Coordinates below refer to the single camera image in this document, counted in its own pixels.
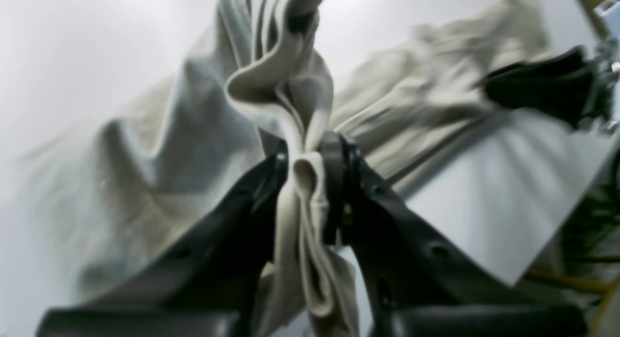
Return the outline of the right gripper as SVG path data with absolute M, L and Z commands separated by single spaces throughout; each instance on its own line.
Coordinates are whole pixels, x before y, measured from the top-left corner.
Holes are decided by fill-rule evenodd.
M 584 116 L 614 134 L 614 92 L 619 81 L 619 42 L 607 37 L 586 61 L 582 46 L 536 62 L 520 61 L 487 74 L 481 81 L 486 97 L 503 109 L 531 108 L 577 127 Z

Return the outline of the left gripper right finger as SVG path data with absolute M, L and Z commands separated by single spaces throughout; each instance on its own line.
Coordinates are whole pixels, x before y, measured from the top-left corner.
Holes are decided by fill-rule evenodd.
M 407 208 L 349 137 L 327 132 L 319 152 L 330 204 L 325 244 L 354 251 L 372 337 L 583 337 L 582 313 L 499 282 Z

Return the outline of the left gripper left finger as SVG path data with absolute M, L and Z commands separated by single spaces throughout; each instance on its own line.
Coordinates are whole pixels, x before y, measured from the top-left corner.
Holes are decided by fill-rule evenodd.
M 281 142 L 155 262 L 99 299 L 47 311 L 37 336 L 250 337 L 287 171 Z

